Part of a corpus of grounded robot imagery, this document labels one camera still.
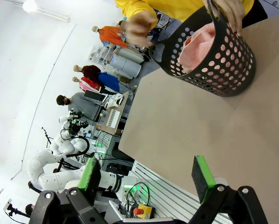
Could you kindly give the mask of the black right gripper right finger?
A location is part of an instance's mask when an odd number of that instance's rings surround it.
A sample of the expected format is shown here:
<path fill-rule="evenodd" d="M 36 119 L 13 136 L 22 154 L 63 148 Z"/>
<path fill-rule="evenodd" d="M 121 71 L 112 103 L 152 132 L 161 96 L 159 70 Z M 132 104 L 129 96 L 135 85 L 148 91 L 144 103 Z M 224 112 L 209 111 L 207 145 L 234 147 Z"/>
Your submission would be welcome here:
<path fill-rule="evenodd" d="M 191 176 L 201 205 L 190 224 L 211 224 L 219 213 L 227 214 L 233 224 L 268 223 L 255 190 L 217 183 L 202 155 L 194 157 Z"/>

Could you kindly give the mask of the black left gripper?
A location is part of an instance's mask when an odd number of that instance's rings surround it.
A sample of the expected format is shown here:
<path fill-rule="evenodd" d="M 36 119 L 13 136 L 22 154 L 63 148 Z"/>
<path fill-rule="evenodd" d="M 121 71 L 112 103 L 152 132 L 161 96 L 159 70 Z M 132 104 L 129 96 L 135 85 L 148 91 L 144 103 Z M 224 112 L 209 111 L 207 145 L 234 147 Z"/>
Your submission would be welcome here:
<path fill-rule="evenodd" d="M 68 115 L 68 132 L 70 136 L 76 136 L 81 128 L 89 126 L 88 121 L 82 121 L 81 118 L 84 116 L 83 112 L 71 112 Z"/>

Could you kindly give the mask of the person's left hand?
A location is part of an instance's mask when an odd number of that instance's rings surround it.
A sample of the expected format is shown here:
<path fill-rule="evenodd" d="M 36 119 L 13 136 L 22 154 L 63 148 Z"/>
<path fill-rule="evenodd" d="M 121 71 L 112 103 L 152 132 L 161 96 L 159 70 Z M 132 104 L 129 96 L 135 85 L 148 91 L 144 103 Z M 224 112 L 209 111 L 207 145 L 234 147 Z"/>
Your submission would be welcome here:
<path fill-rule="evenodd" d="M 242 20 L 245 16 L 243 4 L 240 0 L 203 0 L 205 7 L 218 16 L 220 9 L 227 18 L 230 28 L 238 36 L 242 32 Z"/>

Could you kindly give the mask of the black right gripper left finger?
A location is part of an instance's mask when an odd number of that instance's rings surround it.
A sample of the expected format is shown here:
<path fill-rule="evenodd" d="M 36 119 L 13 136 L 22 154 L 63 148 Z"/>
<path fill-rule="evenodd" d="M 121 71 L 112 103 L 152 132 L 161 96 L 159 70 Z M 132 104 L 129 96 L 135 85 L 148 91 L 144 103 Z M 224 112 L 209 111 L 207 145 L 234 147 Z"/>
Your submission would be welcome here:
<path fill-rule="evenodd" d="M 101 174 L 98 160 L 89 159 L 76 187 L 57 194 L 42 191 L 30 217 L 31 224 L 105 224 L 94 207 Z"/>

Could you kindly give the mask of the person's right hand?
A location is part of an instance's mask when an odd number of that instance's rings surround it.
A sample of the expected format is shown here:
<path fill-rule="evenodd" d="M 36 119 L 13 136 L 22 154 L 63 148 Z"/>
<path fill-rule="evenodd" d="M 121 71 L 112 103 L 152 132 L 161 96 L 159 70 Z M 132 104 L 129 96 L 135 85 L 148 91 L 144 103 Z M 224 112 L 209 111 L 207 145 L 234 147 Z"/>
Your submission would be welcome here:
<path fill-rule="evenodd" d="M 147 39 L 152 25 L 157 23 L 157 17 L 149 11 L 142 11 L 132 15 L 126 24 L 126 38 L 130 44 L 139 47 L 150 47 L 152 42 Z"/>

